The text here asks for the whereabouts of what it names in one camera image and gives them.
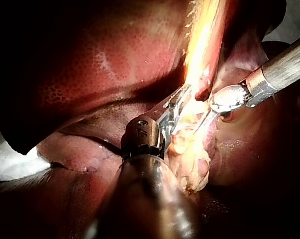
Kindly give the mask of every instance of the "wet tissue surface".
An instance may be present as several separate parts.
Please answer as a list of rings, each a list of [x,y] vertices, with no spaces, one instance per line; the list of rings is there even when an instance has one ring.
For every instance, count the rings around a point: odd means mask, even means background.
[[[84,238],[121,164],[126,124],[184,81],[184,26],[199,3],[0,7],[9,19],[0,24],[0,131],[16,151],[37,145],[52,162],[34,176],[0,182],[0,238]],[[219,6],[200,99],[287,47],[261,43],[281,22],[283,0]],[[170,151],[168,161],[180,184],[185,178],[198,191],[189,197],[205,238],[300,232],[300,81],[254,109],[218,118],[202,135],[204,160]]]

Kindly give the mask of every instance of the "silver metal jaw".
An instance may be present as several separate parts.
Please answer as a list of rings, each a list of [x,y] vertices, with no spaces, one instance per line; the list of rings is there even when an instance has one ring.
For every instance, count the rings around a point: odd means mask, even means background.
[[[277,93],[275,89],[264,77],[261,67],[247,76],[240,82],[251,94],[251,98],[246,102],[247,107],[255,107],[265,99]]]
[[[224,113],[242,107],[250,98],[250,93],[243,85],[230,85],[216,92],[209,101],[209,107]]]

